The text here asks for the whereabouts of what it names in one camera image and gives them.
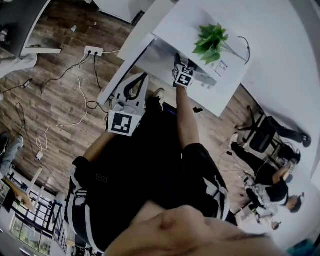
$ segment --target floor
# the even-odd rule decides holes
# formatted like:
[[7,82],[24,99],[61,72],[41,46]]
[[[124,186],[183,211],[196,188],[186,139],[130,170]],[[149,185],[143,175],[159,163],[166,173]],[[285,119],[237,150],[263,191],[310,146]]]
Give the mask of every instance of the floor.
[[[74,25],[77,29],[72,32],[71,28]],[[29,78],[33,78],[38,84],[50,78],[58,78],[68,67],[81,60],[85,46],[101,47],[106,52],[119,50],[132,30],[132,26],[97,12],[97,8],[92,4],[76,0],[53,0],[36,25],[31,42],[58,45],[62,49],[61,54],[40,54],[34,68],[16,71],[0,79],[0,90],[23,84]],[[10,55],[0,49],[0,57],[7,56]],[[96,59],[101,87],[108,85],[123,63],[116,56],[116,53],[104,54]],[[134,68],[131,73],[137,72],[139,69]],[[81,65],[79,77],[87,100],[96,101],[99,87],[93,57]],[[151,79],[149,85],[151,91],[160,86],[166,90],[165,101],[175,106],[175,90],[154,78]],[[40,139],[42,147],[45,148],[44,133],[49,125],[78,123],[85,114],[85,101],[79,90],[77,68],[67,72],[62,79],[48,83],[42,88],[42,92],[38,86],[31,84],[26,89],[19,88],[5,94],[4,100],[0,102],[0,132],[10,132],[11,139],[21,129],[21,120],[15,109],[17,103],[21,103],[23,107],[26,130],[32,147],[26,131],[22,130],[25,146],[18,152],[15,166],[28,178],[31,178],[39,167],[43,167],[37,183],[45,186],[50,192],[68,193],[70,178],[68,169],[73,160],[82,156],[106,129],[104,120],[106,114],[99,108],[88,109],[87,116],[81,124],[50,128],[47,132],[47,150],[43,150],[44,167],[33,156],[39,152],[36,138]],[[247,106],[257,108],[254,99],[242,86],[239,86],[221,117],[216,117],[206,110],[196,115],[200,140],[225,179],[230,194],[231,209],[234,212],[248,201],[243,183],[235,171],[250,171],[250,168],[239,159],[223,153],[228,150],[235,125],[248,121]]]

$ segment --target electric outlet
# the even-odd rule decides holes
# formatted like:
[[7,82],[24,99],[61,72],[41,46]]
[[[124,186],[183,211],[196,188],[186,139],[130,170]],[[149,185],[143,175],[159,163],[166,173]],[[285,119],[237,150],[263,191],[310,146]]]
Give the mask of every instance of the electric outlet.
[[98,48],[98,47],[93,47],[93,46],[86,46],[85,49],[84,49],[84,53],[85,54],[88,54],[90,52],[91,55],[96,55],[97,56],[102,56],[102,54],[104,53],[104,49],[102,48]]

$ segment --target white cube with marker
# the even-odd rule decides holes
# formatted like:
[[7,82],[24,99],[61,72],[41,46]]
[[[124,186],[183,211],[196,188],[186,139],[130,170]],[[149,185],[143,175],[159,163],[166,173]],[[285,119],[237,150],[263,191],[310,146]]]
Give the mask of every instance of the white cube with marker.
[[194,71],[183,65],[177,64],[173,71],[173,78],[177,85],[188,87],[195,80]]

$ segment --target potted plant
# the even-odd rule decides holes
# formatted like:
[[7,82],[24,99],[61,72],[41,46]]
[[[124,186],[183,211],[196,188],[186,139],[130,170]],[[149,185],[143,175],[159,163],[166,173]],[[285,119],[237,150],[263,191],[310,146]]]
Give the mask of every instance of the potted plant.
[[195,43],[196,47],[193,53],[203,55],[201,60],[205,61],[206,65],[220,60],[222,51],[229,52],[246,61],[227,45],[229,35],[225,34],[227,30],[223,29],[220,24],[200,26],[200,29],[200,40]]

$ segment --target white cable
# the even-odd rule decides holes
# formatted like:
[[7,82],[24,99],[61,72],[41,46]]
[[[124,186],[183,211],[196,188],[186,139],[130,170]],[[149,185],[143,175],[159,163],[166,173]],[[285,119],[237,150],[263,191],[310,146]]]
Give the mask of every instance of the white cable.
[[82,64],[82,61],[83,61],[83,59],[85,58],[86,55],[87,55],[87,54],[84,54],[83,57],[82,57],[82,59],[81,59],[81,61],[79,62],[78,72],[76,73],[76,76],[77,76],[78,81],[79,81],[79,89],[80,89],[80,91],[82,92],[82,95],[83,95],[83,98],[84,98],[84,101],[85,101],[85,115],[81,118],[80,122],[77,122],[77,123],[66,124],[66,125],[62,125],[62,124],[49,125],[48,128],[46,129],[46,131],[44,132],[45,144],[46,144],[46,145],[45,145],[45,148],[42,147],[41,141],[40,141],[39,138],[36,138],[36,139],[35,139],[36,145],[37,145],[37,147],[38,147],[39,149],[41,149],[41,152],[42,152],[42,150],[47,150],[47,148],[48,148],[47,131],[49,130],[50,127],[52,127],[52,128],[53,128],[53,127],[68,127],[68,126],[76,126],[76,125],[79,125],[79,124],[82,122],[82,120],[83,120],[83,119],[87,116],[87,114],[88,114],[88,110],[87,110],[87,99],[86,99],[86,96],[85,96],[84,92],[83,92],[82,89],[81,89],[81,82],[80,82],[80,78],[79,78],[80,65]]
[[115,51],[104,51],[103,54],[113,54],[113,53],[117,53],[120,52],[120,50],[115,50]]

